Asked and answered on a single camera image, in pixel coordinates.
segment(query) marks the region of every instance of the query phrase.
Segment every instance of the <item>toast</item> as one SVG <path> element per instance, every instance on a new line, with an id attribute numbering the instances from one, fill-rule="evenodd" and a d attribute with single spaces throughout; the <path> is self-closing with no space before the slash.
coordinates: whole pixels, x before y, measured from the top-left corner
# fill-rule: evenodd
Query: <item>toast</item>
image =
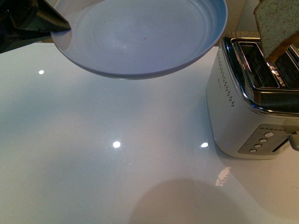
<path id="1" fill-rule="evenodd" d="M 254 15 L 267 62 L 299 41 L 299 0 L 260 0 Z"/>

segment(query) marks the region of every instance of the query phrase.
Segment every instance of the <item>white countertop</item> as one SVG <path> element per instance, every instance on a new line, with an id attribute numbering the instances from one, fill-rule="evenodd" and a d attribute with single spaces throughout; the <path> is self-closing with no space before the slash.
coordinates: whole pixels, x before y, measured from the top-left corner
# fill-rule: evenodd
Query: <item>white countertop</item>
<path id="1" fill-rule="evenodd" d="M 135 81 L 84 71 L 53 44 L 1 54 L 0 223 L 299 223 L 299 153 L 242 160 L 213 143 L 216 52 Z"/>

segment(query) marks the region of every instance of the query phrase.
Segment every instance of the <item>toaster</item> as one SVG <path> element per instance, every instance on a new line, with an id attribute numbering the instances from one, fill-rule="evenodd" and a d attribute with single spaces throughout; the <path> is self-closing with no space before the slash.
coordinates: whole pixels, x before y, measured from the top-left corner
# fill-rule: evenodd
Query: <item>toaster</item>
<path id="1" fill-rule="evenodd" d="M 299 151 L 299 53 L 265 61 L 259 38 L 223 38 L 206 86 L 216 145 L 233 157 Z"/>

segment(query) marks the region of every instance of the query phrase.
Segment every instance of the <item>plate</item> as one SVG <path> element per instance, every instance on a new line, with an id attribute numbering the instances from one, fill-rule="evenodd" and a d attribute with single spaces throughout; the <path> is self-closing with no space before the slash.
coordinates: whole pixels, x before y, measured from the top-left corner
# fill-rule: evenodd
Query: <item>plate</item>
<path id="1" fill-rule="evenodd" d="M 227 22 L 225 0 L 59 0 L 71 31 L 51 33 L 56 47 L 98 75 L 145 79 L 200 59 Z"/>

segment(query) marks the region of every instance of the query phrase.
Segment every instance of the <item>toaster control panel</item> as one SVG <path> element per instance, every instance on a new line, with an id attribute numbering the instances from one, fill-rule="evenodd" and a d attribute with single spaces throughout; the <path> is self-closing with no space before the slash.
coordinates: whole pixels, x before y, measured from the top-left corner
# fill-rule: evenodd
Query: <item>toaster control panel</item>
<path id="1" fill-rule="evenodd" d="M 289 145 L 288 136 L 299 130 L 298 126 L 262 124 L 247 139 L 238 153 L 275 155 Z"/>

